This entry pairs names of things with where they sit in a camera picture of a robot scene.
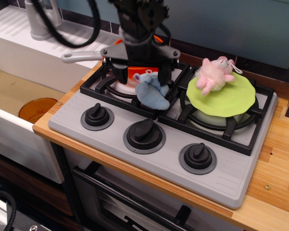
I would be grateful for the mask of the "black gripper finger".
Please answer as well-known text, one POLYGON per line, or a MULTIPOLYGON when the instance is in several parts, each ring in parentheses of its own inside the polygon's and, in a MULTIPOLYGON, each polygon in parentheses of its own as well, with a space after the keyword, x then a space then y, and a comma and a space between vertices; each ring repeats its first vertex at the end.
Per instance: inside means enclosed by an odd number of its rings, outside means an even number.
POLYGON ((128 61, 111 62, 111 69, 116 79, 122 83, 127 84, 128 81, 128 61))
POLYGON ((161 86, 167 84, 171 78, 171 60, 166 60, 158 64, 158 81, 161 86))

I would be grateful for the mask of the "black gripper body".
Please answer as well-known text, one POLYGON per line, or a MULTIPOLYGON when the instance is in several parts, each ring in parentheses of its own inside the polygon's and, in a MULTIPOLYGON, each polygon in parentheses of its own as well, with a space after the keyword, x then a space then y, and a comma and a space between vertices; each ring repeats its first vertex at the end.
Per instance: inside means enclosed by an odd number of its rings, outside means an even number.
POLYGON ((156 41, 153 33, 146 33, 142 38, 135 38, 122 28, 118 30, 121 42, 101 49, 105 65, 117 69, 129 66, 161 67, 177 65, 181 55, 178 49, 156 41))

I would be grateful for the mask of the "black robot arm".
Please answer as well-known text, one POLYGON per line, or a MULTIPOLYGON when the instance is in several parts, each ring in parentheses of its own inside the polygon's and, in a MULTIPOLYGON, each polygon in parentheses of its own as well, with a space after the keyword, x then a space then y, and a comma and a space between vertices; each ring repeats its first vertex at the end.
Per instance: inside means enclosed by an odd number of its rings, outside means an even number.
POLYGON ((127 83, 128 68, 156 67, 158 80, 166 85, 178 66, 180 51, 169 45, 171 34, 163 25, 169 17, 161 0, 114 0, 122 42, 101 50, 105 66, 120 83, 127 83))

